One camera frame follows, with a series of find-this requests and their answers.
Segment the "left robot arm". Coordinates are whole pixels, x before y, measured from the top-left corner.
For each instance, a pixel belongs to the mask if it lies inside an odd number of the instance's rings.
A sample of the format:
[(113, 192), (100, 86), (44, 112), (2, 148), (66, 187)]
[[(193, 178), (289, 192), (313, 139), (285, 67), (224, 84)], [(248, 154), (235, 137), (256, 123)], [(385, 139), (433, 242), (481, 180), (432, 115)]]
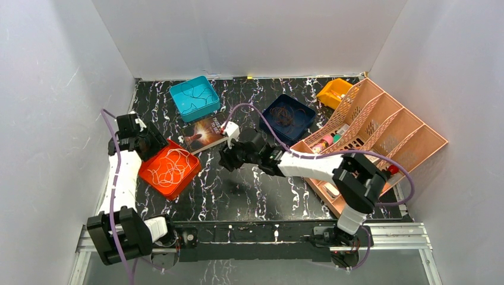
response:
[(177, 230), (166, 214), (143, 220), (136, 212), (137, 178), (169, 144), (153, 123), (144, 123), (134, 111), (116, 117), (118, 130), (108, 143), (109, 177), (98, 214), (86, 229), (105, 265), (150, 255), (155, 243), (170, 247)]

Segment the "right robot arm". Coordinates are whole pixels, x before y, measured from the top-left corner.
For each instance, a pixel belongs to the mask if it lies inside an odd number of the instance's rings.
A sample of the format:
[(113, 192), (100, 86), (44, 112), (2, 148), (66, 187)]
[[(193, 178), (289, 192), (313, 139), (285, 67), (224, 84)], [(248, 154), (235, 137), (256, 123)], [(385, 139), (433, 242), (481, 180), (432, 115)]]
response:
[(230, 138), (219, 155), (219, 164), (230, 172), (244, 164), (255, 164), (271, 176), (310, 178), (333, 185), (345, 201), (335, 229), (335, 239), (343, 246), (357, 240), (358, 229), (373, 212), (390, 177), (362, 151), (309, 156), (271, 145), (255, 129), (246, 129)]

